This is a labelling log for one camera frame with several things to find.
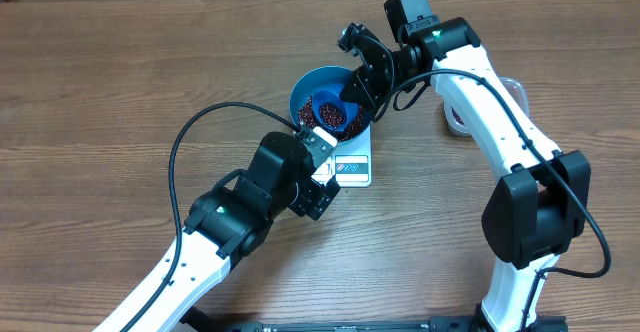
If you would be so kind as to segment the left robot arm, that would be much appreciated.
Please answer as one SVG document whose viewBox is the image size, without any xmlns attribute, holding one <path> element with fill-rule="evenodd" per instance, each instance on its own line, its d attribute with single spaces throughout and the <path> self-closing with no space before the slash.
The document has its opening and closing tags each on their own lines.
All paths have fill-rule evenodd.
<svg viewBox="0 0 640 332">
<path fill-rule="evenodd" d="M 312 176 L 337 145 L 319 127 L 265 135 L 247 169 L 229 173 L 192 204 L 163 259 L 99 330 L 172 330 L 264 242 L 282 211 L 319 219 L 340 187 L 334 179 L 319 183 Z"/>
</svg>

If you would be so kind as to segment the blue measuring scoop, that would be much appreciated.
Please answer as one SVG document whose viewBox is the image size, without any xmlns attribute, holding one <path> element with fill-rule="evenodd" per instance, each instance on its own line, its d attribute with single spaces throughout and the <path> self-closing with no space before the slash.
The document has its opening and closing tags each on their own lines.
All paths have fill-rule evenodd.
<svg viewBox="0 0 640 332">
<path fill-rule="evenodd" d="M 329 90 L 313 93 L 312 110 L 320 125 L 331 132 L 343 132 L 359 113 L 357 104 L 344 102 Z"/>
</svg>

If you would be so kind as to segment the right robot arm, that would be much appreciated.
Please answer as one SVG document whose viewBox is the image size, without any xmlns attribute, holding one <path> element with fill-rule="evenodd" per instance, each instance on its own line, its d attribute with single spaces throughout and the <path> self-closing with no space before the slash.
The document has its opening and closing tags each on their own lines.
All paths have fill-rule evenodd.
<svg viewBox="0 0 640 332">
<path fill-rule="evenodd" d="M 496 186 L 481 224 L 496 263 L 470 330 L 567 330 L 564 318 L 542 318 L 535 308 L 546 277 L 583 232 L 589 162 L 579 151 L 562 152 L 533 124 L 464 18 L 442 21 L 427 0 L 387 0 L 384 10 L 400 48 L 390 51 L 364 25 L 348 25 L 337 44 L 363 64 L 340 98 L 380 119 L 400 92 L 431 86 L 487 158 Z"/>
</svg>

